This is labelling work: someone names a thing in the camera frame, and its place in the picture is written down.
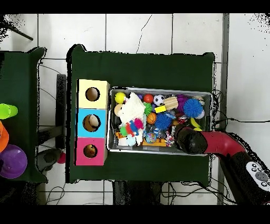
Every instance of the purple bowl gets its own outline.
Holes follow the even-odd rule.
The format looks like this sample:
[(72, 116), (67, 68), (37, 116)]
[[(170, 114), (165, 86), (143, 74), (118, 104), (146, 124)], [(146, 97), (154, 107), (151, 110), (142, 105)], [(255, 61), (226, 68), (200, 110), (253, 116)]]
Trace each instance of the purple bowl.
[(13, 179), (21, 176), (27, 167), (27, 157), (24, 151), (16, 145), (8, 144), (0, 153), (0, 160), (3, 161), (0, 176)]

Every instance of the blue spiky ball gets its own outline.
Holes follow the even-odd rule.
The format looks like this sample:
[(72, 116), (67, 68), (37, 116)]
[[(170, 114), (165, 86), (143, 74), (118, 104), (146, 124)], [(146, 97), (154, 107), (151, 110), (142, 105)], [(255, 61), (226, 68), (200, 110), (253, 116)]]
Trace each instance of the blue spiky ball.
[(167, 130), (172, 122), (172, 119), (165, 113), (158, 113), (155, 126), (160, 130)]
[(184, 106), (184, 113), (188, 116), (188, 117), (198, 117), (201, 112), (203, 112), (203, 107), (200, 104), (199, 100), (197, 99), (188, 99)]

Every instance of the green cup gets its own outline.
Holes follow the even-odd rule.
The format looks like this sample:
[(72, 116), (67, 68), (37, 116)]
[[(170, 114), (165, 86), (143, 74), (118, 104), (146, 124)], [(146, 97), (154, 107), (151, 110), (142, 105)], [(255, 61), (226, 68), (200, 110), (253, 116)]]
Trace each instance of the green cup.
[(0, 119), (7, 119), (18, 114), (18, 108), (13, 105), (0, 104)]

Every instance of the red ball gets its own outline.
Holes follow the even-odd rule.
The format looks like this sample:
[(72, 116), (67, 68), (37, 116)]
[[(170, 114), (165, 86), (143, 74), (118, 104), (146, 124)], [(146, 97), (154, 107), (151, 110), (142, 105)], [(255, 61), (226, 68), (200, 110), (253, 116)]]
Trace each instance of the red ball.
[(60, 164), (65, 163), (65, 153), (64, 152), (61, 153), (60, 158), (57, 162)]
[(144, 102), (152, 103), (154, 100), (154, 96), (152, 94), (145, 94), (143, 97)]

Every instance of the pink box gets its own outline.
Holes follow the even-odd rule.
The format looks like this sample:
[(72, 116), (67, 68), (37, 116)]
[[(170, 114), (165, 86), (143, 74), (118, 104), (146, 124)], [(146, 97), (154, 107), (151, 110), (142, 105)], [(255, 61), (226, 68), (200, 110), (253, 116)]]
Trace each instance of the pink box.
[[(94, 145), (97, 148), (97, 155), (93, 158), (88, 158), (84, 155), (83, 149), (87, 145)], [(75, 165), (79, 166), (103, 166), (107, 156), (105, 146), (105, 138), (84, 138), (78, 137)]]

